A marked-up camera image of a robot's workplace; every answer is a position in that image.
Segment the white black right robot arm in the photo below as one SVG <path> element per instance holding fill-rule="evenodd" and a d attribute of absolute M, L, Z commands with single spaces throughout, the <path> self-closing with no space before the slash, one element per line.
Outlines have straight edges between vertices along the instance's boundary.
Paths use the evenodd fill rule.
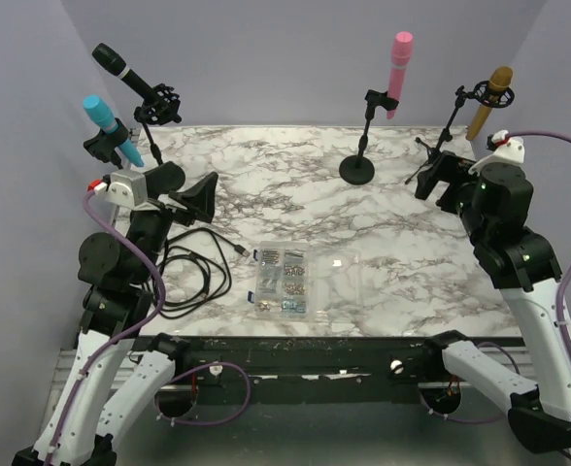
<path fill-rule="evenodd" d="M 532 453 L 571 448 L 571 319 L 562 272 L 549 241 L 525 222 L 533 186 L 508 161 L 477 166 L 449 151 L 418 175 L 417 198 L 447 184 L 438 207 L 460 217 L 479 265 L 519 326 L 536 378 L 531 381 L 486 356 L 457 331 L 423 344 L 418 371 L 431 381 L 448 375 L 470 383 L 507 417 Z"/>

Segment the black round-base mic stand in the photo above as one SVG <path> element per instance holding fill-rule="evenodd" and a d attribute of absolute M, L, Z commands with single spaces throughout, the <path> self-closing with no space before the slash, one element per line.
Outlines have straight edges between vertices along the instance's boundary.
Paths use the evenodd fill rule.
<path fill-rule="evenodd" d="M 347 183 L 352 185 L 364 185 L 370 183 L 375 175 L 372 161 L 365 156 L 368 146 L 368 133 L 376 109 L 381 107 L 386 111 L 393 111 L 398 107 L 399 101 L 387 95 L 387 92 L 379 92 L 369 89 L 365 95 L 365 125 L 363 133 L 358 141 L 357 154 L 344 158 L 339 166 L 339 175 Z"/>

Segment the gold microphone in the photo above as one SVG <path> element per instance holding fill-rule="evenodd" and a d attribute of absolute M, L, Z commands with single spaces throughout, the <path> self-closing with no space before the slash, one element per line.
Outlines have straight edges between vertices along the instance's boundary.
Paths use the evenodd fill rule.
<path fill-rule="evenodd" d="M 478 136 L 493 109 L 507 108 L 513 103 L 515 93 L 510 88 L 513 75 L 512 68 L 502 66 L 487 81 L 474 87 L 473 98 L 480 103 L 480 107 L 468 126 L 467 141 L 473 141 Z"/>

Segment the pink microphone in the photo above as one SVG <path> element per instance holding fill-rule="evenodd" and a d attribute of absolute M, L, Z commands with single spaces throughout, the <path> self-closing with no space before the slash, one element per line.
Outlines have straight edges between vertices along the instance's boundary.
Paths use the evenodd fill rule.
<path fill-rule="evenodd" d="M 406 68 L 414 49 L 414 36 L 411 32 L 401 31 L 395 35 L 391 48 L 391 69 L 387 96 L 399 101 L 405 80 Z"/>

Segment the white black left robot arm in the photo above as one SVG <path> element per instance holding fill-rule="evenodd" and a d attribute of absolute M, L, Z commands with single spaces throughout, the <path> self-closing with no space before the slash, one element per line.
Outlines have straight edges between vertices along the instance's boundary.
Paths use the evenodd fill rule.
<path fill-rule="evenodd" d="M 188 376 L 183 344 L 159 335 L 137 374 L 112 389 L 141 328 L 164 306 L 156 260 L 171 226 L 214 217 L 218 174 L 191 188 L 184 183 L 184 170 L 166 162 L 145 173 L 118 170 L 88 187 L 84 210 L 103 230 L 79 249 L 78 278 L 89 290 L 74 362 L 47 426 L 14 464 L 115 464 L 119 444 L 156 392 Z"/>

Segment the black tripod shock-mount stand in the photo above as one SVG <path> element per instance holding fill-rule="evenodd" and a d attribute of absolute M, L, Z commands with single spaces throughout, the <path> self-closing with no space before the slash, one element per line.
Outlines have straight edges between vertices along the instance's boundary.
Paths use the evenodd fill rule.
<path fill-rule="evenodd" d="M 421 166 L 416 170 L 416 172 L 414 174 L 412 174 L 411 176 L 409 176 L 405 180 L 404 184 L 409 184 L 420 171 L 422 171 L 424 168 L 428 168 L 440 156 L 441 147 L 445 143 L 449 143 L 453 139 L 453 135 L 451 133 L 451 126 L 453 125 L 454 119 L 455 119 L 456 115 L 458 114 L 459 110 L 465 105 L 465 103 L 468 100 L 475 100 L 473 98 L 474 87 L 472 90 L 467 91 L 465 89 L 465 86 L 462 85 L 456 90 L 456 92 L 455 92 L 456 98 L 454 101 L 453 112 L 451 113 L 451 116 L 450 116 L 449 120 L 447 121 L 445 127 L 442 129 L 442 131 L 441 131 L 441 133 L 437 139 L 436 145 L 434 147 L 432 147 L 428 143 L 424 142 L 420 137 L 417 137 L 415 139 L 415 143 L 417 145 L 420 145 L 423 148 L 425 148 L 426 160 L 421 164 Z"/>

